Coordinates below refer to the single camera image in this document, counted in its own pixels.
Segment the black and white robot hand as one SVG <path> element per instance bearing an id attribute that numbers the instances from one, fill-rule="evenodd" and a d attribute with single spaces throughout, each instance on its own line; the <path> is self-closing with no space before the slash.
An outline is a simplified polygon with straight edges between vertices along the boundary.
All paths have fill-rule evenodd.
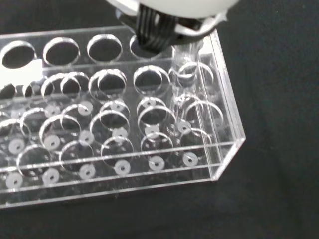
<path id="1" fill-rule="evenodd" d="M 210 35 L 238 0 L 107 0 L 141 49 L 160 53 Z"/>

